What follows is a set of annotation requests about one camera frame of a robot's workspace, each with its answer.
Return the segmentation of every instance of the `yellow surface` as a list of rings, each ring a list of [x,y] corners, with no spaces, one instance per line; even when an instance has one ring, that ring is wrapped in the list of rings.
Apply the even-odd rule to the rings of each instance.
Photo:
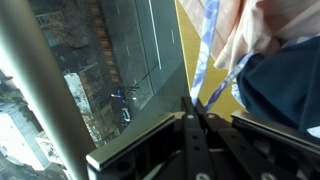
[[[186,12],[179,3],[176,2],[177,16],[180,28],[180,36],[182,41],[182,49],[184,54],[184,61],[186,64],[186,72],[189,83],[189,88],[193,82],[193,77],[197,65],[200,37],[195,30],[194,26],[190,22]],[[220,82],[226,77],[227,70],[218,70],[213,67],[213,59],[210,58],[209,66],[207,70],[207,76],[200,92],[199,98],[201,102],[205,103],[212,92],[219,86]],[[221,115],[227,120],[231,120],[230,114],[237,110],[245,110],[238,102],[233,98],[231,94],[231,85],[224,90],[221,94],[218,102],[214,105],[211,112]]]

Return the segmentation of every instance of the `window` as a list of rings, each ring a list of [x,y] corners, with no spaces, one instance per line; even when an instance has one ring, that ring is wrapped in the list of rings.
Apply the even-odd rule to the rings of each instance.
[[[150,11],[147,1],[29,0],[29,4],[10,1],[8,6],[22,9],[28,9],[27,6],[31,6],[32,18],[26,14],[20,19],[38,24],[37,27],[25,26],[14,29],[19,37],[20,35],[23,37],[24,33],[28,32],[26,28],[33,28],[33,30],[40,28],[42,33],[33,34],[34,42],[32,39],[27,40],[29,38],[27,36],[19,39],[21,41],[19,43],[23,45],[33,43],[32,46],[17,48],[15,52],[6,52],[9,55],[10,53],[24,54],[24,62],[32,66],[21,66],[21,68],[34,68],[30,74],[18,71],[17,69],[21,70],[21,68],[15,68],[12,64],[8,66],[0,64],[0,106],[3,110],[0,111],[0,123],[2,123],[0,128],[9,126],[12,129],[10,131],[0,129],[0,179],[76,178],[72,168],[68,169],[74,164],[63,163],[66,162],[65,158],[68,155],[64,154],[62,147],[54,144],[59,144],[60,141],[70,142],[68,140],[71,137],[64,137],[65,139],[61,140],[58,132],[76,131],[81,128],[75,125],[62,128],[57,132],[51,131],[46,124],[46,119],[54,119],[54,117],[43,118],[40,109],[47,107],[33,105],[37,104],[38,99],[51,98],[55,101],[55,98],[46,92],[32,96],[26,90],[28,88],[23,86],[31,87],[33,83],[34,85],[47,83],[47,87],[54,89],[58,84],[60,85],[58,79],[61,78],[64,85],[59,86],[60,89],[67,88],[70,93],[61,95],[65,96],[61,104],[52,102],[48,106],[54,108],[72,104],[70,107],[65,107],[66,112],[68,108],[75,107],[77,110],[75,114],[81,120],[78,121],[78,126],[84,127],[96,148],[108,146],[111,141],[117,141],[117,137],[127,129],[141,129],[150,124],[142,118],[145,116],[143,113],[151,112],[148,108],[152,109],[154,114],[151,116],[154,117],[179,110],[180,97],[187,95],[188,92],[181,44],[177,42],[166,44],[165,41],[159,40],[158,46],[155,45],[155,34],[150,34],[154,31],[148,29],[153,27],[150,24],[153,22],[143,20],[145,15],[141,13],[141,10]],[[175,24],[177,28],[176,20],[172,19],[171,24]],[[155,27],[158,28],[156,29],[158,32],[167,32],[166,29],[161,29],[167,28],[166,26]],[[6,32],[6,34],[0,34],[2,37],[5,35],[5,38],[15,38],[10,32],[0,32]],[[36,37],[45,39],[47,43],[37,44],[40,41]],[[163,34],[158,39],[164,39],[164,37],[166,35]],[[7,51],[9,45],[1,42],[4,41],[0,41],[0,50]],[[13,45],[17,42],[9,41],[9,43]],[[51,54],[38,61],[37,56],[41,56],[45,50],[50,50]],[[160,52],[161,62],[157,59],[157,52]],[[2,59],[6,62],[16,60],[9,55]],[[59,68],[55,71],[59,78],[48,77],[43,80],[43,77],[46,77],[45,74],[49,71],[53,72],[55,67]],[[29,76],[37,79],[21,81]],[[61,127],[63,123],[68,124],[68,121],[72,121],[71,119],[54,120],[56,123],[61,123]],[[74,141],[81,142],[82,139],[75,138]],[[22,147],[22,144],[23,148],[20,148],[19,153],[15,147]]]

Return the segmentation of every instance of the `building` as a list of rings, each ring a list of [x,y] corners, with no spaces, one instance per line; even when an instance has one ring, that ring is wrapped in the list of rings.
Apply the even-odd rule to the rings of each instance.
[[[0,146],[14,163],[27,164],[36,171],[45,170],[51,162],[35,140],[39,133],[31,121],[11,103],[0,103]]]

